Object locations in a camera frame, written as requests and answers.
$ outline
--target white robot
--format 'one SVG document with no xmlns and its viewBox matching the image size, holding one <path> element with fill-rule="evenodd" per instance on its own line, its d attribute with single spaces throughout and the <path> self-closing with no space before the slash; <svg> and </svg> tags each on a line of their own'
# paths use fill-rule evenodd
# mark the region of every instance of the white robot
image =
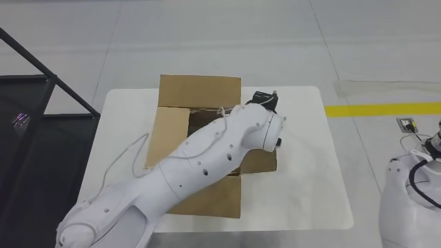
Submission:
<svg viewBox="0 0 441 248">
<path fill-rule="evenodd" d="M 111 185 L 75 205 L 59 224 L 56 247 L 145 248 L 169 209 L 228 175 L 249 150 L 272 152 L 280 145 L 285 118 L 264 103 L 235 106 L 141 178 Z"/>
<path fill-rule="evenodd" d="M 441 247 L 440 159 L 441 131 L 389 163 L 380 202 L 383 248 Z"/>
</svg>

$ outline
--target black panel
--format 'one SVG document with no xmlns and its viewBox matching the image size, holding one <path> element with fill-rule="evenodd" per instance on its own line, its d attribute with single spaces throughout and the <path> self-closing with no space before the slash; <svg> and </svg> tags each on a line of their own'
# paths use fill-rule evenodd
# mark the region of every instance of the black panel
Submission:
<svg viewBox="0 0 441 248">
<path fill-rule="evenodd" d="M 76 202 L 97 122 L 92 115 L 43 118 L 13 198 L 5 247 L 55 246 L 55 230 Z"/>
<path fill-rule="evenodd" d="M 45 94 L 46 81 L 45 76 L 0 76 L 0 187 L 25 131 L 13 121 L 20 113 L 32 119 Z"/>
</svg>

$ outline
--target metal pole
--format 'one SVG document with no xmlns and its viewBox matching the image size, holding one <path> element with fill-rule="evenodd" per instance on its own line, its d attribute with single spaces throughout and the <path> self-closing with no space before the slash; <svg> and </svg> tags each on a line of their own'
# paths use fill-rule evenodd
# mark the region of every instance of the metal pole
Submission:
<svg viewBox="0 0 441 248">
<path fill-rule="evenodd" d="M 86 101 L 83 100 L 74 90 L 72 90 L 68 85 L 66 85 L 59 77 L 56 76 L 52 71 L 49 70 L 44 64 L 42 64 L 35 56 L 33 56 L 29 51 L 27 51 L 23 46 L 20 45 L 15 39 L 13 39 L 5 30 L 0 28 L 0 39 L 6 42 L 12 49 L 19 53 L 26 61 L 29 61 L 36 69 L 40 70 L 49 79 L 53 79 L 55 83 L 61 87 L 64 92 L 68 93 L 75 101 L 79 102 L 85 109 L 87 109 L 94 116 L 100 116 L 100 114 L 90 106 Z"/>
</svg>

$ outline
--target box flap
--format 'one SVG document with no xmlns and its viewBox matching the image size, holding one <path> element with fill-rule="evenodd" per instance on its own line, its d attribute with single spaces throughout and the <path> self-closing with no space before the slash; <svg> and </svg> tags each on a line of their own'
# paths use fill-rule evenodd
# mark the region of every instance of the box flap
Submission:
<svg viewBox="0 0 441 248">
<path fill-rule="evenodd" d="M 258 172 L 274 172 L 277 170 L 276 150 L 266 152 L 263 149 L 250 150 L 240 164 L 242 174 L 256 174 Z"/>
<path fill-rule="evenodd" d="M 187 108 L 158 107 L 145 167 L 169 156 L 187 138 L 189 114 Z"/>
<path fill-rule="evenodd" d="M 158 106 L 217 108 L 240 105 L 240 78 L 161 75 Z"/>
<path fill-rule="evenodd" d="M 193 194 L 168 213 L 240 218 L 240 180 L 240 176 L 226 176 Z"/>
</svg>

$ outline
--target cable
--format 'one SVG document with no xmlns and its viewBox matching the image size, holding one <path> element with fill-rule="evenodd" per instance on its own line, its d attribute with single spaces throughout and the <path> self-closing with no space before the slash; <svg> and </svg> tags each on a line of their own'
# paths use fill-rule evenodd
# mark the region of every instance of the cable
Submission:
<svg viewBox="0 0 441 248">
<path fill-rule="evenodd" d="M 101 187 L 99 188 L 98 193 L 92 198 L 90 199 L 90 202 L 92 202 L 93 200 L 95 200 L 103 191 L 104 189 L 104 185 L 105 185 L 105 178 L 107 177 L 107 173 L 110 171 L 110 169 L 112 168 L 112 166 L 117 162 L 117 160 L 119 160 L 122 155 L 124 155 L 126 153 L 126 151 L 128 151 L 134 144 L 136 144 L 137 142 L 139 142 L 142 138 L 146 137 L 145 140 L 147 140 L 149 134 L 146 133 L 144 135 L 142 135 L 141 137 L 139 137 L 138 139 L 136 139 L 133 143 L 131 143 L 130 145 L 128 145 L 125 150 L 123 152 L 121 152 L 113 161 L 112 163 L 109 165 L 109 167 L 107 167 L 107 169 L 104 172 L 104 176 L 103 176 L 103 182 L 101 183 Z"/>
<path fill-rule="evenodd" d="M 406 129 L 410 130 L 413 134 L 415 134 L 416 138 L 418 138 L 418 140 L 422 141 L 421 138 L 416 134 L 415 132 L 415 126 L 413 124 L 407 124 L 406 125 Z"/>
<path fill-rule="evenodd" d="M 139 146 L 138 152 L 136 153 L 135 159 L 133 160 L 133 163 L 132 163 L 132 175 L 133 175 L 133 177 L 135 177 L 135 178 L 141 178 L 141 177 L 143 177 L 143 176 L 145 175 L 145 174 L 140 174 L 140 175 L 138 175 L 138 174 L 135 173 L 135 163 L 136 163 L 136 160 L 138 159 L 139 153 L 140 153 L 141 150 L 143 149 L 145 142 L 147 142 L 147 139 L 149 138 L 149 134 L 148 134 L 148 133 L 147 133 L 147 134 L 144 134 L 144 136 L 145 136 L 144 141 L 143 141 L 143 143 L 141 144 L 141 146 Z"/>
<path fill-rule="evenodd" d="M 431 138 L 431 136 L 429 136 L 429 135 L 426 135 L 426 134 L 419 134 L 419 133 L 415 133 L 415 134 L 414 134 L 414 133 L 412 133 L 412 134 L 407 134 L 407 135 L 401 137 L 401 138 L 400 138 L 400 145 L 401 145 L 401 148 L 402 148 L 405 152 L 409 152 L 409 150 L 407 150 L 407 149 L 404 147 L 404 144 L 403 144 L 402 142 L 403 142 L 403 140 L 404 140 L 405 138 L 407 138 L 407 137 L 409 137 L 409 136 L 413 136 L 413 135 L 416 135 L 416 136 L 418 137 L 419 140 L 421 140 L 421 138 L 419 138 L 419 136 L 423 136 L 423 137 Z"/>
<path fill-rule="evenodd" d="M 272 96 L 271 98 L 269 98 L 268 100 L 264 101 L 263 103 L 259 103 L 259 105 L 263 105 L 264 103 L 269 103 L 270 101 L 272 101 L 274 99 L 274 96 Z"/>
<path fill-rule="evenodd" d="M 413 168 L 411 169 L 411 172 L 409 173 L 409 182 L 411 183 L 412 188 L 417 192 L 421 197 L 423 197 L 427 202 L 431 203 L 433 206 L 437 207 L 438 209 L 441 209 L 441 205 L 436 203 L 432 198 L 428 197 L 424 192 L 422 192 L 420 189 L 418 189 L 417 185 L 415 184 L 415 173 L 418 169 L 425 166 L 427 164 L 427 160 L 424 159 L 423 161 L 419 162 Z"/>
<path fill-rule="evenodd" d="M 214 144 L 223 137 L 223 134 L 227 131 L 227 128 L 228 128 L 227 116 L 225 114 L 225 109 L 222 107 L 221 110 L 222 110 L 223 121 L 225 123 L 225 128 L 223 129 L 222 132 L 216 133 L 217 134 L 216 137 L 214 138 L 212 143 L 206 149 L 204 149 L 201 153 L 199 153 L 197 155 L 193 155 L 193 156 L 180 157 L 180 156 L 172 156 L 172 155 L 170 155 L 168 157 L 169 158 L 175 158 L 175 159 L 192 159 L 192 158 L 199 157 L 200 155 L 204 154 L 207 150 L 209 150 L 212 146 L 214 146 Z"/>
</svg>

